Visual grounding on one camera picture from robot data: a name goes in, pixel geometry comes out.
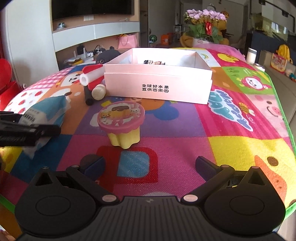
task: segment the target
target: red ribbon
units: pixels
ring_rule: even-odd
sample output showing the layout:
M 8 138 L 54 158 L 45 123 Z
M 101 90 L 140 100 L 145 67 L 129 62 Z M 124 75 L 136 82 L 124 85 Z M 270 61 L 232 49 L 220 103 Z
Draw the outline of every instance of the red ribbon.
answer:
M 205 31 L 207 35 L 212 35 L 212 24 L 210 22 L 205 23 Z

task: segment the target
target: barcode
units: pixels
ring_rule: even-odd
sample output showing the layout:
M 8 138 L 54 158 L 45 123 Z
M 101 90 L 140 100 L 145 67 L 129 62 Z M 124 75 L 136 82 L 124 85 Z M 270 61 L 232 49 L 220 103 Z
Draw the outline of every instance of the barcode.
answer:
M 29 121 L 32 121 L 32 122 L 34 122 L 34 121 L 36 120 L 35 117 L 30 116 L 30 115 L 28 115 L 28 114 L 24 114 L 24 117 L 25 117 L 26 119 L 28 119 Z

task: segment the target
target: blue snack bag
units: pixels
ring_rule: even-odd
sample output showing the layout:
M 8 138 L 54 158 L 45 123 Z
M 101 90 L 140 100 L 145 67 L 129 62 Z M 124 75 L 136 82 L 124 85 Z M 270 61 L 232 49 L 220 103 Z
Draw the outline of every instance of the blue snack bag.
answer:
M 19 124 L 51 124 L 61 126 L 65 113 L 69 108 L 70 104 L 66 100 L 66 96 L 49 97 L 31 106 L 20 118 Z M 49 140 L 50 137 L 40 138 L 34 147 L 23 147 L 23 151 L 33 159 L 35 152 Z

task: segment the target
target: beige sofa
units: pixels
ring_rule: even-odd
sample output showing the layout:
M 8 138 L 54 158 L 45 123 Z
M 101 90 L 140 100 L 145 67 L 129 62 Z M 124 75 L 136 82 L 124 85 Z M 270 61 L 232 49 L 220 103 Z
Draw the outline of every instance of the beige sofa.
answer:
M 296 141 L 296 83 L 270 67 L 271 57 L 272 53 L 262 50 L 260 52 L 259 64 L 265 67 L 265 72 L 270 76 L 274 84 L 294 140 Z M 287 69 L 295 73 L 296 66 L 287 63 Z

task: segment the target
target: red chair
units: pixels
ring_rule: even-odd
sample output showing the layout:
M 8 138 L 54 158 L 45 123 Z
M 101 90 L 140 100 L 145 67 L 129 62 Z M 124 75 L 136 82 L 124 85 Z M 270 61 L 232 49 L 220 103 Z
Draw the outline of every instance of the red chair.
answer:
M 10 63 L 6 59 L 0 58 L 0 111 L 3 111 L 13 97 L 22 91 L 16 81 L 10 81 L 11 76 Z

